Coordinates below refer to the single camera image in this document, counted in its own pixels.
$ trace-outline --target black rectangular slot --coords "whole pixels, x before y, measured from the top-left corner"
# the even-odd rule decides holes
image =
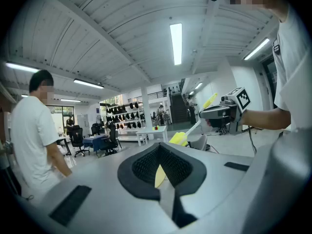
[[[249,166],[247,165],[237,164],[233,162],[227,162],[224,164],[224,166],[227,166],[236,170],[244,171],[244,172],[246,172],[249,168]]]
[[[61,225],[67,226],[67,224],[74,217],[90,191],[90,187],[78,185],[59,204],[59,206],[57,206],[50,213],[50,217]]]

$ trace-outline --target man in white t-shirt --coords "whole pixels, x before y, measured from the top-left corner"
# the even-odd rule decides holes
[[[279,18],[278,42],[274,42],[273,55],[277,69],[277,87],[274,103],[278,108],[269,111],[246,110],[240,124],[257,128],[278,130],[291,124],[291,114],[283,101],[280,91],[299,66],[311,47],[310,36],[294,9],[285,0],[238,0],[270,10]],[[277,44],[280,51],[275,52]]]
[[[29,82],[29,97],[23,98],[12,113],[14,154],[34,195],[31,200],[34,205],[64,176],[72,173],[58,149],[59,136],[51,112],[45,106],[48,98],[53,98],[53,85],[48,71],[34,73]]]

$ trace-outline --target black hair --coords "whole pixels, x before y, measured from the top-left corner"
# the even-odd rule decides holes
[[[53,77],[49,71],[40,70],[34,73],[29,82],[29,92],[37,90],[43,81],[46,82],[46,86],[54,85]]]

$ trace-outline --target ceiling light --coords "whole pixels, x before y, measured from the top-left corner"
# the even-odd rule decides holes
[[[10,63],[10,62],[7,62],[6,66],[9,68],[19,69],[19,70],[23,70],[23,71],[32,72],[32,73],[36,73],[37,71],[39,71],[39,69],[37,69],[37,68],[31,68],[31,67],[22,66],[22,65]]]
[[[182,63],[182,23],[170,25],[175,65]]]
[[[81,100],[76,99],[60,99],[61,101],[71,101],[71,102],[81,102]]]
[[[267,44],[270,40],[268,38],[265,38],[262,43],[260,43],[260,45],[258,47],[256,47],[249,55],[247,55],[244,60],[248,60],[250,59],[250,57],[252,57],[255,53],[257,53],[260,49],[263,48],[263,46],[265,44]]]
[[[203,84],[203,83],[200,82],[200,83],[195,87],[195,89],[199,88],[202,84]]]
[[[93,83],[90,83],[90,82],[87,82],[87,81],[83,81],[83,80],[79,80],[79,79],[74,79],[74,83],[79,83],[79,84],[82,84],[82,85],[86,85],[86,86],[90,86],[90,87],[94,87],[94,88],[99,88],[99,89],[103,89],[104,88],[103,86],[96,85],[96,84],[93,84]]]

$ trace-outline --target desk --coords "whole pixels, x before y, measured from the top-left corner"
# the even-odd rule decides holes
[[[102,139],[109,139],[109,137],[104,134],[96,135],[94,136],[94,138],[90,138],[90,137],[84,138],[82,143],[83,143],[84,148],[90,147],[91,145],[93,145],[93,151],[96,152],[96,154],[98,154],[97,151],[101,147]]]
[[[67,141],[66,141],[66,140],[69,140],[69,137],[68,136],[61,136],[61,137],[58,138],[58,141],[61,142],[62,140],[64,140],[64,143],[65,143],[65,146],[66,146],[66,149],[67,149],[67,153],[65,155],[72,155],[72,153],[70,152],[69,147],[67,145]]]
[[[138,145],[141,146],[140,135],[142,135],[143,142],[144,142],[144,137],[145,137],[145,143],[148,144],[148,141],[146,138],[147,134],[161,134],[161,133],[164,139],[163,142],[168,142],[167,126],[160,126],[158,130],[153,130],[152,127],[141,128],[136,133]]]

